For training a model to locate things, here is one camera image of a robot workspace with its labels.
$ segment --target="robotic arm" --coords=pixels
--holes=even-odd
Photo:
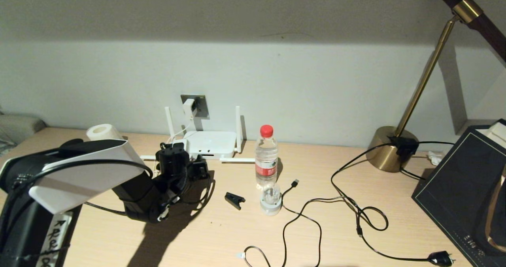
[[[190,183],[209,174],[206,161],[190,160],[182,144],[160,146],[156,177],[119,139],[75,139],[8,160],[0,171],[0,188],[8,193],[0,217],[0,266],[61,267],[82,204],[111,188],[131,219],[165,220]]]

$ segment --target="desk lamp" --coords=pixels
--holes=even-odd
[[[436,62],[441,54],[451,30],[455,22],[460,21],[466,24],[469,28],[478,31],[483,38],[492,46],[497,52],[499,57],[506,62],[506,38],[491,22],[490,19],[483,13],[483,10],[473,0],[443,0],[451,9],[453,17],[446,23],[436,49],[430,57],[429,63],[420,81],[414,91],[414,94],[408,104],[404,114],[397,125],[397,127],[385,126],[376,130],[374,137],[369,145],[369,148],[383,145],[375,150],[367,153],[368,161],[376,168],[387,172],[399,172],[400,168],[405,167],[411,158],[411,154],[400,152],[399,143],[417,144],[418,139],[414,134],[405,130],[406,124],[410,119],[411,114],[418,102],[427,81],[429,81],[430,74],[434,69]],[[395,143],[395,145],[384,145],[387,143]]]

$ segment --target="wall socket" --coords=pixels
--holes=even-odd
[[[197,114],[195,115],[195,117],[199,118],[209,117],[208,103],[206,102],[205,95],[181,94],[181,101],[183,102],[183,104],[185,103],[186,99],[195,100],[195,105],[197,106]]]

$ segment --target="white wall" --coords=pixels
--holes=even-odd
[[[505,0],[476,1],[504,32]],[[271,123],[281,141],[361,147],[377,127],[397,124],[450,17],[440,0],[0,4],[4,112],[163,134],[165,105],[179,127],[179,95],[205,94],[204,130],[233,130],[241,105],[249,139]],[[465,26],[450,42],[468,117],[506,117],[504,66]],[[439,66],[407,129],[421,140],[457,139]]]

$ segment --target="black cable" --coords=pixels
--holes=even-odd
[[[446,145],[454,145],[454,143],[448,143],[448,142],[445,142],[445,141],[420,141],[418,142],[418,144],[420,143],[441,143],[441,144],[446,144]],[[318,225],[318,228],[320,230],[320,236],[319,236],[319,243],[318,243],[318,263],[316,264],[315,267],[318,267],[318,265],[320,264],[320,259],[321,259],[321,238],[322,238],[322,229],[321,229],[321,225],[316,221],[316,220],[313,220],[312,218],[309,218],[307,217],[306,215],[304,215],[302,212],[304,211],[305,207],[311,203],[311,202],[324,202],[324,203],[334,203],[334,202],[340,202],[340,201],[344,201],[347,206],[355,213],[356,215],[356,221],[357,221],[357,233],[358,235],[360,236],[360,238],[362,238],[362,240],[364,241],[364,243],[367,245],[367,247],[369,247],[372,251],[376,252],[377,254],[381,255],[381,256],[385,256],[386,258],[390,258],[390,259],[395,259],[395,260],[401,260],[401,261],[423,261],[423,262],[431,262],[434,264],[434,262],[439,262],[437,260],[434,260],[433,259],[433,254],[435,253],[432,253],[428,258],[398,258],[398,257],[395,257],[395,256],[389,256],[389,255],[386,255],[385,253],[382,253],[382,252],[379,252],[377,251],[376,249],[374,249],[368,242],[367,240],[365,240],[365,237],[363,235],[363,231],[362,231],[362,227],[360,225],[360,220],[365,220],[365,222],[369,225],[369,227],[373,228],[374,230],[376,231],[385,231],[388,226],[389,226],[389,222],[388,222],[388,218],[387,218],[387,215],[385,215],[385,213],[383,213],[383,211],[381,211],[380,209],[376,208],[376,207],[372,207],[372,206],[368,206],[368,207],[365,207],[365,208],[360,208],[358,206],[358,204],[355,202],[355,200],[353,200],[351,197],[348,197],[335,183],[334,183],[334,177],[341,171],[343,171],[344,169],[346,168],[349,168],[349,166],[351,166],[351,164],[353,162],[355,162],[357,159],[359,159],[360,157],[362,157],[363,155],[367,154],[368,152],[371,152],[372,150],[375,150],[377,148],[380,148],[380,147],[383,147],[383,146],[392,146],[393,143],[383,143],[381,145],[378,145],[378,146],[375,146],[375,147],[372,147],[368,150],[365,150],[364,152],[362,152],[361,154],[359,154],[358,156],[356,156],[354,159],[352,159],[351,161],[349,161],[348,163],[346,163],[345,165],[343,165],[341,168],[339,168],[336,172],[334,172],[334,174],[332,174],[332,176],[330,177],[330,182],[332,183],[332,186],[334,186],[334,188],[337,190],[337,192],[339,193],[339,197],[333,197],[333,198],[328,198],[328,199],[325,199],[325,198],[315,198],[315,199],[311,199],[309,201],[307,201],[304,206],[302,206],[302,209],[300,210],[299,213],[297,213],[296,211],[293,211],[289,208],[287,208],[284,204],[283,204],[283,198],[284,196],[286,195],[286,193],[288,193],[292,188],[294,188],[295,186],[297,186],[298,184],[298,181],[294,181],[291,185],[290,188],[288,188],[283,194],[282,194],[282,198],[281,198],[281,203],[282,203],[282,207],[285,208],[287,211],[289,212],[292,212],[292,213],[295,213],[297,214],[297,216],[289,221],[283,228],[283,245],[284,245],[284,260],[283,260],[283,265],[282,267],[284,267],[286,265],[286,260],[287,260],[287,248],[286,248],[286,239],[285,239],[285,230],[286,230],[286,227],[291,224],[292,222],[295,222],[299,217],[305,217],[306,219],[308,220],[311,220],[312,222],[314,222],[315,224]],[[417,179],[423,179],[425,180],[423,177],[419,177],[418,175],[415,175],[415,174],[412,174],[411,172],[408,172],[406,170],[404,170],[403,168],[401,168],[401,171],[403,172],[406,172],[408,173],[408,175],[412,176],[412,177],[416,177]],[[369,217],[367,216],[367,214],[365,213],[365,211],[367,210],[372,210],[372,211],[375,211],[377,213],[379,213],[381,215],[381,217],[383,217],[383,220],[385,221],[385,227],[384,228],[378,228],[376,227],[370,220],[369,220]],[[246,262],[246,264],[249,266],[249,267],[252,267],[249,262],[247,261],[246,259],[246,251],[248,251],[249,249],[251,248],[254,248],[254,249],[257,249],[258,251],[260,251],[260,253],[262,253],[262,256],[264,256],[264,259],[265,261],[267,262],[267,265],[268,267],[271,267],[271,264],[269,263],[269,260],[267,260],[267,256],[264,254],[264,252],[262,251],[262,249],[260,249],[259,247],[257,246],[248,246],[246,247],[246,249],[244,249],[244,261]]]
[[[253,245],[248,246],[248,247],[246,247],[246,249],[244,249],[244,261],[246,262],[246,264],[248,264],[249,267],[253,267],[253,266],[246,259],[246,251],[248,251],[248,249],[251,249],[251,248],[254,248],[254,249],[257,249],[258,251],[260,251],[260,253],[262,253],[262,256],[264,257],[265,261],[267,262],[267,266],[271,267],[271,263],[269,263],[269,260],[267,260],[267,256],[265,256],[264,251],[262,251],[262,249],[260,249],[256,246],[253,246]]]
[[[381,253],[379,251],[377,251],[376,249],[374,249],[368,242],[367,240],[365,240],[365,237],[362,233],[362,228],[360,227],[360,214],[361,213],[364,213],[365,210],[368,210],[368,209],[372,209],[376,212],[378,212],[385,221],[387,221],[387,215],[385,215],[385,213],[383,213],[383,211],[381,211],[380,209],[378,208],[375,208],[375,207],[365,207],[363,209],[360,209],[359,212],[358,212],[358,215],[357,215],[357,233],[358,235],[362,238],[362,240],[365,242],[365,244],[370,248],[372,249],[372,251],[376,252],[377,254],[381,255],[381,256],[385,256],[386,258],[390,258],[390,259],[395,259],[395,260],[401,260],[401,261],[429,261],[428,258],[399,258],[399,257],[394,257],[394,256],[388,256],[386,255],[385,253]]]
[[[292,212],[294,214],[296,214],[297,216],[287,222],[283,228],[283,245],[284,245],[284,260],[283,260],[283,265],[282,267],[286,266],[286,260],[287,260],[287,254],[288,254],[288,251],[287,251],[287,246],[286,246],[286,238],[285,238],[285,232],[286,232],[286,228],[293,222],[295,222],[296,220],[298,220],[299,217],[305,217],[306,219],[314,222],[315,224],[318,225],[318,229],[319,229],[319,232],[320,232],[320,235],[319,235],[319,239],[318,239],[318,263],[316,263],[315,267],[318,267],[320,265],[320,261],[321,261],[321,240],[322,240],[322,229],[321,229],[321,225],[320,223],[318,223],[316,220],[313,220],[312,218],[306,216],[303,214],[303,211],[304,209],[306,208],[306,206],[312,202],[323,202],[323,203],[335,203],[335,202],[340,202],[342,201],[343,199],[343,196],[339,196],[339,197],[333,197],[333,198],[315,198],[315,199],[311,199],[309,201],[307,201],[304,206],[302,207],[302,209],[300,210],[300,212],[296,212],[296,211],[293,211],[289,208],[287,208],[284,204],[283,204],[283,198],[284,196],[286,195],[286,193],[288,193],[292,188],[294,188],[295,186],[297,186],[298,184],[298,181],[294,181],[292,184],[291,184],[291,187],[288,188],[285,192],[283,192],[283,194],[281,195],[281,204],[282,204],[282,207],[285,208],[287,211],[289,212]],[[262,255],[264,256],[264,259],[265,261],[267,262],[267,265],[270,266],[269,264],[269,260],[267,260],[267,256],[265,256],[264,252],[262,251],[262,249],[260,249],[259,247],[257,246],[248,246],[246,247],[246,249],[244,249],[244,261],[246,262],[246,264],[250,267],[252,267],[250,265],[250,263],[247,261],[246,259],[246,251],[248,251],[248,249],[250,248],[255,248],[257,249],[258,251],[260,251],[260,253],[262,253]]]
[[[436,143],[436,142],[433,142],[433,141],[430,141],[430,142],[419,142],[419,143]],[[345,200],[348,200],[350,202],[350,205],[348,205],[355,213],[356,215],[356,220],[357,220],[357,233],[358,235],[362,238],[362,240],[364,241],[364,243],[374,252],[376,252],[377,254],[381,255],[381,256],[385,256],[387,258],[390,258],[390,259],[396,259],[396,260],[401,260],[401,261],[429,261],[428,258],[398,258],[398,257],[394,257],[394,256],[388,256],[384,253],[381,253],[379,251],[377,251],[376,249],[374,249],[368,242],[367,240],[365,240],[365,237],[363,236],[363,232],[362,232],[362,227],[360,226],[360,220],[363,218],[367,224],[377,230],[377,231],[384,231],[388,228],[389,224],[388,224],[388,218],[387,218],[387,215],[385,215],[385,213],[383,213],[383,211],[381,211],[380,209],[376,208],[376,207],[365,207],[365,208],[360,208],[357,203],[350,197],[348,197],[335,183],[334,183],[334,177],[341,171],[343,171],[344,169],[346,169],[350,164],[352,164],[354,161],[356,161],[357,159],[359,159],[360,157],[362,157],[363,155],[367,154],[368,152],[372,151],[372,150],[375,150],[379,147],[382,147],[382,146],[387,146],[387,145],[391,145],[391,143],[384,143],[382,145],[378,145],[378,146],[375,146],[373,148],[370,148],[368,150],[366,150],[365,152],[362,152],[361,154],[359,154],[358,156],[356,156],[354,159],[352,159],[351,161],[349,161],[348,163],[346,163],[345,165],[343,165],[341,168],[339,168],[336,172],[334,172],[334,174],[332,175],[332,177],[330,178],[330,182],[332,183],[332,185],[334,186],[334,188],[337,190],[337,192],[342,195],[342,196],[345,196]],[[373,210],[373,211],[376,211],[377,213],[379,213],[382,217],[383,217],[383,220],[385,221],[385,227],[382,228],[382,229],[379,229],[377,228],[370,220],[369,220],[369,217],[367,216],[367,214],[365,213],[365,210]]]
[[[204,202],[204,200],[206,200],[209,196],[209,192],[211,190],[211,185],[213,184],[213,180],[211,179],[211,177],[208,178],[208,185],[206,187],[206,193],[204,194],[204,196],[202,196],[200,198],[200,200],[198,201],[193,201],[193,202],[188,202],[188,201],[185,201],[183,199],[181,199],[181,203],[184,203],[184,204],[187,204],[187,205],[194,205],[194,204],[199,204],[199,203],[202,203]]]
[[[102,206],[99,206],[99,205],[96,205],[96,204],[93,204],[93,203],[90,203],[90,202],[85,202],[86,205],[88,206],[92,206],[94,208],[97,208],[97,209],[100,209],[100,210],[103,210],[103,211],[108,211],[108,212],[111,212],[111,213],[114,213],[114,214],[117,214],[117,215],[122,215],[122,216],[126,216],[127,213],[126,212],[122,212],[122,211],[117,211],[117,210],[113,210],[113,209],[109,209],[109,208],[105,208],[105,207],[102,207]]]
[[[188,188],[186,187],[186,183],[188,183],[188,170],[185,168],[185,175],[184,175],[184,181],[183,181],[183,185],[182,185],[182,188],[181,188],[181,191],[179,191],[179,193],[177,193],[176,195],[172,196],[170,199],[168,199],[168,201],[164,202],[162,204],[163,207],[166,207],[167,205],[170,205],[172,204],[172,202],[177,198],[177,197],[180,197],[183,193],[185,193]]]
[[[412,178],[414,178],[414,179],[418,179],[418,180],[426,180],[424,177],[421,177],[421,176],[418,176],[418,175],[416,175],[416,174],[414,174],[414,173],[411,173],[411,172],[407,171],[407,170],[406,170],[406,169],[404,169],[404,168],[401,168],[401,170],[400,170],[400,171],[401,171],[402,173],[405,173],[407,176],[412,177]]]
[[[11,215],[11,211],[13,209],[14,202],[21,196],[22,193],[24,193],[29,188],[31,188],[31,186],[33,186],[37,180],[39,180],[47,175],[50,175],[51,173],[54,173],[54,172],[57,172],[57,171],[60,171],[60,170],[66,169],[66,168],[71,168],[71,167],[76,167],[76,166],[81,166],[81,165],[92,165],[92,164],[130,165],[130,166],[142,168],[148,172],[148,175],[153,175],[153,171],[151,171],[151,169],[144,164],[137,163],[134,161],[128,161],[128,160],[119,160],[119,159],[92,159],[92,160],[81,160],[81,161],[63,163],[63,164],[51,167],[47,170],[41,171],[37,175],[33,175],[30,179],[21,183],[20,185],[18,185],[18,187],[14,188],[11,191],[12,194],[9,195],[10,196],[9,200],[5,203],[4,213],[2,215],[2,218],[0,218],[0,222],[1,222],[0,223],[0,252],[2,252],[4,250],[4,245],[7,242],[7,237],[9,236],[9,233],[7,232],[8,225],[9,225],[9,217]]]
[[[441,143],[443,145],[455,145],[455,143],[450,143],[448,141],[419,141],[418,143],[419,144],[420,143]]]

